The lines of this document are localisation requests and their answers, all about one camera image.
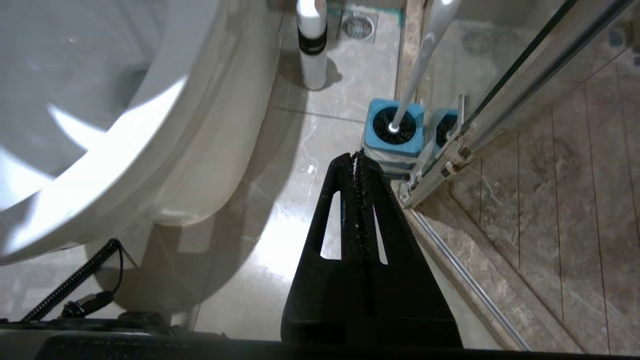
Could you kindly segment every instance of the bottle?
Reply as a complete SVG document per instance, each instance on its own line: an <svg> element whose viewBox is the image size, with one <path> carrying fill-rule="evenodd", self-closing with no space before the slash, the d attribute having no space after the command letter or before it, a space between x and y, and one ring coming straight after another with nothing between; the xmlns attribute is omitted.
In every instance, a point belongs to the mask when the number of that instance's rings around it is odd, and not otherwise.
<svg viewBox="0 0 640 360"><path fill-rule="evenodd" d="M296 11L302 82L321 89L326 84L326 0L298 0Z"/></svg>

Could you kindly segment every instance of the white toilet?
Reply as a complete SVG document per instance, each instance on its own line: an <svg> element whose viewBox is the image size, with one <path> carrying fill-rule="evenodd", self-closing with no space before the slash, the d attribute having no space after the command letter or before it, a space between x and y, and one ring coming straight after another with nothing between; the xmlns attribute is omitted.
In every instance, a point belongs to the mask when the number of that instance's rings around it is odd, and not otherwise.
<svg viewBox="0 0 640 360"><path fill-rule="evenodd" d="M268 2L3 8L0 264L219 210L275 78L282 8Z"/></svg>

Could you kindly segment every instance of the floor drain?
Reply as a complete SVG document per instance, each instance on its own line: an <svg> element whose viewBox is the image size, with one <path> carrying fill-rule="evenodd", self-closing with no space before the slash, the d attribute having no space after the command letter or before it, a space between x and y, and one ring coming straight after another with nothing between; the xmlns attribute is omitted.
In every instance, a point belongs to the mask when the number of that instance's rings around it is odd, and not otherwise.
<svg viewBox="0 0 640 360"><path fill-rule="evenodd" d="M342 30L350 38L366 39L373 34L373 21L366 16L353 15L342 22Z"/></svg>

